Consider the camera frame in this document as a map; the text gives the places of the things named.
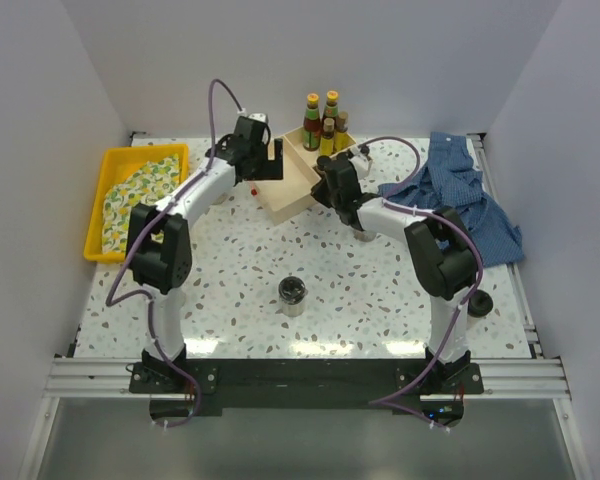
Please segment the beige wooden divided box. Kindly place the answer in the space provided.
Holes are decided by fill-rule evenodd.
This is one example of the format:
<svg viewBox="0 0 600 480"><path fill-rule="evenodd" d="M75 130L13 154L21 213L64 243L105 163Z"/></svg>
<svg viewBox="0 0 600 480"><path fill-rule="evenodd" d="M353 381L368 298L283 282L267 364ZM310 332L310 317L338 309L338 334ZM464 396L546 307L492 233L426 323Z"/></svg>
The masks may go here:
<svg viewBox="0 0 600 480"><path fill-rule="evenodd" d="M283 139L284 178L279 181L253 181L251 189L274 225L284 223L316 204L311 188L320 179L315 165L319 151L302 145L302 128L291 130Z"/></svg>

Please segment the small yellow oil bottle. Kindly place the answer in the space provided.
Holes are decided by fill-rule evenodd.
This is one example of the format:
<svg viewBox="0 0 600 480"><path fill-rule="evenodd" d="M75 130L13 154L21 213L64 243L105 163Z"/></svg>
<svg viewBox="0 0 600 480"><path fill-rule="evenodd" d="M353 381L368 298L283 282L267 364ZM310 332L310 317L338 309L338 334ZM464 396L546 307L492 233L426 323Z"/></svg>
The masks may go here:
<svg viewBox="0 0 600 480"><path fill-rule="evenodd" d="M335 141L335 121L331 117L327 117L322 125L321 140L320 140L320 154L324 156L331 156L334 152L334 141Z"/></svg>
<svg viewBox="0 0 600 480"><path fill-rule="evenodd" d="M335 118L334 151L344 150L348 146L348 120L346 111L339 112Z"/></svg>

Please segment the sauce bottle green label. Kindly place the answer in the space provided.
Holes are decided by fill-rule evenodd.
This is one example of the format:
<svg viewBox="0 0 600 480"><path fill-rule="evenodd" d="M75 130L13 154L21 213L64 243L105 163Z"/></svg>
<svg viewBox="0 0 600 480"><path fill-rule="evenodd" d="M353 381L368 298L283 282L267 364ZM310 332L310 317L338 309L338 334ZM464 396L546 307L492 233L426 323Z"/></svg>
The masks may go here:
<svg viewBox="0 0 600 480"><path fill-rule="evenodd" d="M307 151L319 149L322 128L319 99L320 97L316 93L307 95L302 131L302 144Z"/></svg>
<svg viewBox="0 0 600 480"><path fill-rule="evenodd" d="M339 92L336 90L329 90L326 93L326 102L322 115L322 124L325 124L327 120L330 121L332 127L336 125L336 119L339 115Z"/></svg>

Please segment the glass jar black rim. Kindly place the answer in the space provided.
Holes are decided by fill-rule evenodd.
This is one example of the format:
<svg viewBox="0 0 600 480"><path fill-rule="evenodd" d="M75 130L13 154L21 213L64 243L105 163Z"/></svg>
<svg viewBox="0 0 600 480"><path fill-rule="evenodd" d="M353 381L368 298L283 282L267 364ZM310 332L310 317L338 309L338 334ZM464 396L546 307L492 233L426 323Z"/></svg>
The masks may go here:
<svg viewBox="0 0 600 480"><path fill-rule="evenodd" d="M296 276L283 278L278 285L282 313L287 317L298 317L304 312L307 288Z"/></svg>

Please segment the spice jar black lid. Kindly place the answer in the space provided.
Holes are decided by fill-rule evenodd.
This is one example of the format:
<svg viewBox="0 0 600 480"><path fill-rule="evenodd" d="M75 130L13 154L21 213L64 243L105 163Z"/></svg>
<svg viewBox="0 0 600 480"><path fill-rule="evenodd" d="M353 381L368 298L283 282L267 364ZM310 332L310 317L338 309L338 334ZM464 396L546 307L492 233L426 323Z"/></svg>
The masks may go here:
<svg viewBox="0 0 600 480"><path fill-rule="evenodd" d="M331 162L331 158L326 155L320 155L316 160L315 169L316 172L322 175L325 171L325 167Z"/></svg>

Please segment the glass shaker jar brown residue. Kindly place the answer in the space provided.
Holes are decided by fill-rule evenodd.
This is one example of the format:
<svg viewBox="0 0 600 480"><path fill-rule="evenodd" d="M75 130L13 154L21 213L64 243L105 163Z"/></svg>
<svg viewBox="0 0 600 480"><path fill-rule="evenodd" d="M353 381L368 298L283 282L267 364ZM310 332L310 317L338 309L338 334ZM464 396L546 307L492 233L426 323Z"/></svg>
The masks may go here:
<svg viewBox="0 0 600 480"><path fill-rule="evenodd" d="M353 230L353 233L356 240L365 243L373 241L377 236L375 232L370 231Z"/></svg>

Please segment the glass shaker jar white powder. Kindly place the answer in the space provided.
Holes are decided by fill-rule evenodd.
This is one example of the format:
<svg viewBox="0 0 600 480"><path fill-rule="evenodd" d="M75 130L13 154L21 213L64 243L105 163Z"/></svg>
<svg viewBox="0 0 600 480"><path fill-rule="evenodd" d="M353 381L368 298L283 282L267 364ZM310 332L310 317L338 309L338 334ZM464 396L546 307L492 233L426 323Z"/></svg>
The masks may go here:
<svg viewBox="0 0 600 480"><path fill-rule="evenodd" d="M227 198L228 198L228 194L223 193L215 199L215 201L213 202L213 205L221 205L222 203L224 203L227 200Z"/></svg>

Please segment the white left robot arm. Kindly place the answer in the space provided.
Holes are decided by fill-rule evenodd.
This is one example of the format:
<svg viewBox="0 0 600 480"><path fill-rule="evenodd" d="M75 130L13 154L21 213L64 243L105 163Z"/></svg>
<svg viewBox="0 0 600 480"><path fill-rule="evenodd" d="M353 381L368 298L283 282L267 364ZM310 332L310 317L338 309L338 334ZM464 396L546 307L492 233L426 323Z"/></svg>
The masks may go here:
<svg viewBox="0 0 600 480"><path fill-rule="evenodd" d="M235 185L283 178L282 144L272 140L264 113L240 115L234 131L213 142L206 158L172 193L154 205L137 204L130 216L125 266L148 306L142 365L165 392L193 381L180 319L182 286L193 268L190 230Z"/></svg>

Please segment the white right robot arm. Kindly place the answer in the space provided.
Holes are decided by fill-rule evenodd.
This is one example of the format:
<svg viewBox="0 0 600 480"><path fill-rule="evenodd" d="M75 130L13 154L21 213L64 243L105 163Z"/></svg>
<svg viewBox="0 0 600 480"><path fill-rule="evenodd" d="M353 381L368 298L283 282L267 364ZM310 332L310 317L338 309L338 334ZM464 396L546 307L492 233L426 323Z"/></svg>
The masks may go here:
<svg viewBox="0 0 600 480"><path fill-rule="evenodd" d="M432 390L449 392L470 363L467 316L483 276L481 256L458 212L451 207L404 207L364 192L360 180L370 167L364 144L331 156L314 154L309 160L292 146L285 152L309 175L307 193L314 203L333 210L358 234L381 234L406 243L416 278L431 298L425 379Z"/></svg>

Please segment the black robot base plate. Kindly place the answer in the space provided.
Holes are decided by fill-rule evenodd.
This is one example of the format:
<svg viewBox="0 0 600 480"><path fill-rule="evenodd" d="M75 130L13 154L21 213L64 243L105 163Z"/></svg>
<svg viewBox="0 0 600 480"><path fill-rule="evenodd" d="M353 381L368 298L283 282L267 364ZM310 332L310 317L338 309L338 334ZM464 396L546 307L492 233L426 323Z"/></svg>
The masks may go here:
<svg viewBox="0 0 600 480"><path fill-rule="evenodd" d="M450 428L464 400L484 391L480 368L461 360L418 376L424 359L188 359L130 364L129 391L150 399L154 421L220 416L228 409L362 410L389 407Z"/></svg>

